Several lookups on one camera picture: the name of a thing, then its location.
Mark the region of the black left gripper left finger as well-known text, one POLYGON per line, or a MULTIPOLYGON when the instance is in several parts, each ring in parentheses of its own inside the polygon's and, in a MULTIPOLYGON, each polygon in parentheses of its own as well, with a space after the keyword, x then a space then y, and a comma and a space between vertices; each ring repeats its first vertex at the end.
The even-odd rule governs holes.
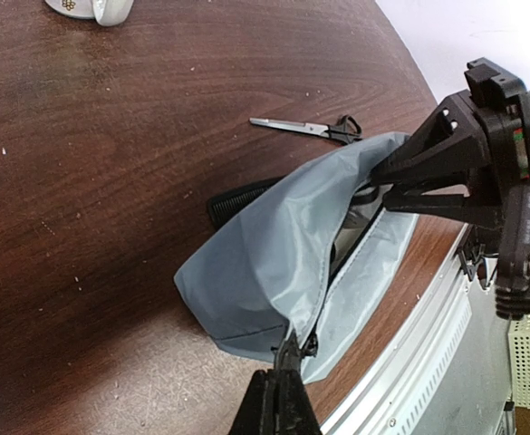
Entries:
POLYGON ((275 434, 276 390, 276 371, 254 372, 228 434, 275 434))

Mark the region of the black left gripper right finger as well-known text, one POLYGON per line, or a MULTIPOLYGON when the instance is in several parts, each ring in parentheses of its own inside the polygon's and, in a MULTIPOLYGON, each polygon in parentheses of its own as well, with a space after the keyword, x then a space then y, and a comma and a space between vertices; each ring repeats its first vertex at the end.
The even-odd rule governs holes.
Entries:
POLYGON ((281 370, 275 389, 275 433, 321 434, 306 389, 298 371, 281 370))

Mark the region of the grey zippered pouch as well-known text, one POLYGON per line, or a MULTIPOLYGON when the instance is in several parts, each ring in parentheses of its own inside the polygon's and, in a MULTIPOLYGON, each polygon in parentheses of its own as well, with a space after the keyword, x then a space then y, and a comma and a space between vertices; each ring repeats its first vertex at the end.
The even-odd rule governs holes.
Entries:
POLYGON ((388 290, 406 253, 414 214, 360 207, 367 227, 332 272, 332 245, 357 189, 407 139, 389 132, 313 159, 222 226, 175 274, 176 287, 217 347, 263 362, 295 332, 317 340, 307 383, 325 379, 388 290))

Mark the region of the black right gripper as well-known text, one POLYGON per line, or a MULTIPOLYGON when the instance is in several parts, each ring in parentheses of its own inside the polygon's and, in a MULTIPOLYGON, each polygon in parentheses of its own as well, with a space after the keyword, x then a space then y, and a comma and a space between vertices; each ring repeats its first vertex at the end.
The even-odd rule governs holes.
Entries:
POLYGON ((445 98, 371 171, 371 182, 448 176, 450 187, 463 184, 468 194, 395 187, 383 196, 383 206, 498 229, 509 191, 530 184, 530 94, 520 78, 486 58, 469 62, 465 77, 468 88, 445 98))

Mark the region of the black hair comb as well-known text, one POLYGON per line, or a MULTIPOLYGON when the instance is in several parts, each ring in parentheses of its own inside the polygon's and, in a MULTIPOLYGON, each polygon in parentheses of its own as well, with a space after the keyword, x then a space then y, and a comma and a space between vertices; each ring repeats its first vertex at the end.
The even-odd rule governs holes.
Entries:
POLYGON ((210 198, 207 201, 207 213, 213 228, 219 230, 281 179, 282 177, 277 177, 255 181, 210 198))

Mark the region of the silver scissors black handles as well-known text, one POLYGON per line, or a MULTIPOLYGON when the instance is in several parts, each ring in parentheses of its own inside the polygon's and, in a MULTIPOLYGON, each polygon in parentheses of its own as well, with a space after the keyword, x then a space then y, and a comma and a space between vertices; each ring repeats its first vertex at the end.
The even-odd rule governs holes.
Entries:
POLYGON ((249 122, 258 127, 320 137, 342 145, 349 145, 362 140, 361 125, 351 115, 343 115, 335 124, 279 121, 264 118, 250 118, 249 122))

